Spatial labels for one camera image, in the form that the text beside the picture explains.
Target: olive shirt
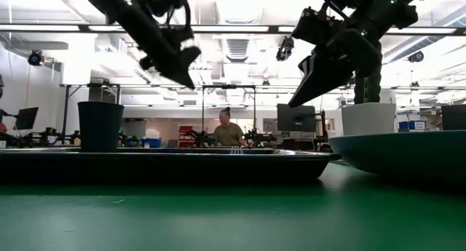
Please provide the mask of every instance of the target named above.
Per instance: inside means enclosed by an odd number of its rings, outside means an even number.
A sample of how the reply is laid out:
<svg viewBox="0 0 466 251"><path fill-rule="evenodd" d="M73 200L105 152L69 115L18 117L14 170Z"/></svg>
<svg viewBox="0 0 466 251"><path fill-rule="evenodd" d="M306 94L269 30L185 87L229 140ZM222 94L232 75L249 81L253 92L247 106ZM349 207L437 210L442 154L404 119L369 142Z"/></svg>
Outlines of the olive shirt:
<svg viewBox="0 0 466 251"><path fill-rule="evenodd" d="M222 146L241 146L240 138L244 134L242 133L241 127L237 124L230 123L228 126L218 126L213 131L213 139L216 143L220 143Z"/></svg>

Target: teal bowl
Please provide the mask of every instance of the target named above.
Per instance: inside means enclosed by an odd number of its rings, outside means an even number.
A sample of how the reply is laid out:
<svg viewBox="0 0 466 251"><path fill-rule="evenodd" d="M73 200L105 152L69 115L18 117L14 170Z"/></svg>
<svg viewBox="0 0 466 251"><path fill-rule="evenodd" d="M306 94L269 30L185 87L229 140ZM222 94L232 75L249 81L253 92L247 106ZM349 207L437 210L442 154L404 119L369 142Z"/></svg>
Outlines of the teal bowl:
<svg viewBox="0 0 466 251"><path fill-rule="evenodd" d="M346 164L362 171L466 183L466 130L352 135L329 143Z"/></svg>

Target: ceiling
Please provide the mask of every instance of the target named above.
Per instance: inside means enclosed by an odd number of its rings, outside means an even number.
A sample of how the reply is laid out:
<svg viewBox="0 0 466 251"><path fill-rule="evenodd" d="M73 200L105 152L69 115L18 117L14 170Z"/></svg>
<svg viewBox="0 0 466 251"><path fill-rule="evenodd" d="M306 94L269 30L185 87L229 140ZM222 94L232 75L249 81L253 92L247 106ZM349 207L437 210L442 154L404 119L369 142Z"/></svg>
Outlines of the ceiling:
<svg viewBox="0 0 466 251"><path fill-rule="evenodd" d="M192 24L226 25L295 25L303 8L319 9L321 0L190 0ZM419 21L415 26L465 26L466 0L415 0ZM178 10L174 23L184 23L184 11ZM0 0L0 23L103 24L105 17L86 0ZM67 43L75 37L64 33L14 33L15 48L28 51L30 43L41 43L47 57L64 61L70 51ZM204 33L192 43L200 47L202 56L191 65L195 84L255 84L268 80L272 87L258 90L257 105L287 103L302 79L297 64L310 54L313 46L295 40L291 57L277 62L275 55L283 36L271 34ZM419 82L421 87L466 87L466 38L428 36L384 36L382 86L407 87ZM107 78L120 84L175 84L157 75L142 71L138 59L143 57L126 34L101 34L95 40L92 55L92 76ZM408 55L423 51L425 59L410 63ZM197 104L200 89L125 88L126 104L164 105ZM252 95L243 89L206 90L207 105L252 104ZM339 106L339 100L351 101L352 90L334 90L311 102L324 108ZM396 90L398 105L434 106L439 103L463 101L459 90Z"/></svg>

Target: workbench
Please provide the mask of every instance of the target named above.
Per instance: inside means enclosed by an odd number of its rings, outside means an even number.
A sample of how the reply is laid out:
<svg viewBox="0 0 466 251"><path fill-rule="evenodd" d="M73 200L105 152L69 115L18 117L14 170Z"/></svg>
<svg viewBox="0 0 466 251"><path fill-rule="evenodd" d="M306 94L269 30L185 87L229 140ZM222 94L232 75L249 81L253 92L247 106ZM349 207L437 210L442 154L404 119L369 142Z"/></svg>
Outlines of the workbench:
<svg viewBox="0 0 466 251"><path fill-rule="evenodd" d="M466 250L463 195L329 164L306 187L0 188L7 251Z"/></svg>

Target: black cup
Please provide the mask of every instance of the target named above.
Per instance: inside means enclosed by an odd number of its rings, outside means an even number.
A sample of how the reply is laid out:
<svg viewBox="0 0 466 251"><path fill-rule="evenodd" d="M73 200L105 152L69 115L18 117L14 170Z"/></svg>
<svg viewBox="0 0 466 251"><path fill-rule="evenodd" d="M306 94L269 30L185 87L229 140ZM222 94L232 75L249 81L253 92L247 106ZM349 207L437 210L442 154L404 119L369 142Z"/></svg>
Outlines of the black cup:
<svg viewBox="0 0 466 251"><path fill-rule="evenodd" d="M122 124L123 105L103 102L79 102L81 152L115 152Z"/></svg>

